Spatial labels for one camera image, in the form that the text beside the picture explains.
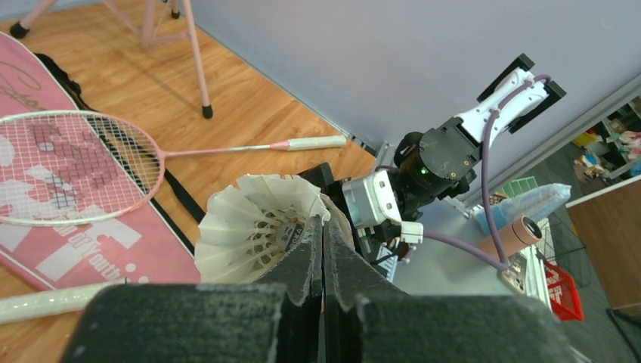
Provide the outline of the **white shuttlecock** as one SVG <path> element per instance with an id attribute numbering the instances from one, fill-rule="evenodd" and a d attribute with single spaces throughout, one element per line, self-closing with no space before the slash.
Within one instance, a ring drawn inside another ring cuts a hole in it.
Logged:
<path id="1" fill-rule="evenodd" d="M 309 219 L 330 219 L 321 189 L 297 175 L 251 175 L 213 194 L 194 261 L 207 284 L 248 284 L 298 242 Z"/>

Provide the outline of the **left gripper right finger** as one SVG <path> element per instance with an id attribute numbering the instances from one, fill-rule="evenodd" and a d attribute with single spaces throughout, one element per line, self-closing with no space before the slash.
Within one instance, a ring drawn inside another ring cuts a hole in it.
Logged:
<path id="1" fill-rule="evenodd" d="M 328 362 L 572 362 L 560 323 L 526 296 L 412 296 L 323 231 Z"/>

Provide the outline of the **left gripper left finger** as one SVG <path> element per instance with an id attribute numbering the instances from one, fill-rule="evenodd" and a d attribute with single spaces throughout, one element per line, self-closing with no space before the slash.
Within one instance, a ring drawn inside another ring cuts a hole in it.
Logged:
<path id="1" fill-rule="evenodd" d="M 321 220 L 251 284 L 122 284 L 91 300 L 63 362 L 315 362 Z"/>

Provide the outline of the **black shuttlecock tube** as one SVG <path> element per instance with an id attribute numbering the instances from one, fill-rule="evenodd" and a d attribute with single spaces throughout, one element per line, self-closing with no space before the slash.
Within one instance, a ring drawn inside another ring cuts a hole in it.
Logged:
<path id="1" fill-rule="evenodd" d="M 298 173 L 298 176 L 320 188 L 321 201 L 330 215 L 339 223 L 342 231 L 348 235 L 347 244 L 361 257 L 367 258 L 366 250 L 361 243 L 357 229 L 353 226 L 347 203 L 342 192 L 345 179 L 336 179 L 329 163 L 321 163 Z"/>

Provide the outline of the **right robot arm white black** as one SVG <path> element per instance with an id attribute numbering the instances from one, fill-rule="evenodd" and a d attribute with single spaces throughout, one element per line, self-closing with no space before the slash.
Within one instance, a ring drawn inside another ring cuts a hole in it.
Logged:
<path id="1" fill-rule="evenodd" d="M 465 194 L 477 165 L 487 166 L 488 150 L 503 132 L 515 133 L 566 94 L 550 76 L 532 73 L 534 62 L 520 54 L 477 97 L 470 110 L 425 132 L 407 133 L 390 172 L 400 208 L 407 212 Z"/>

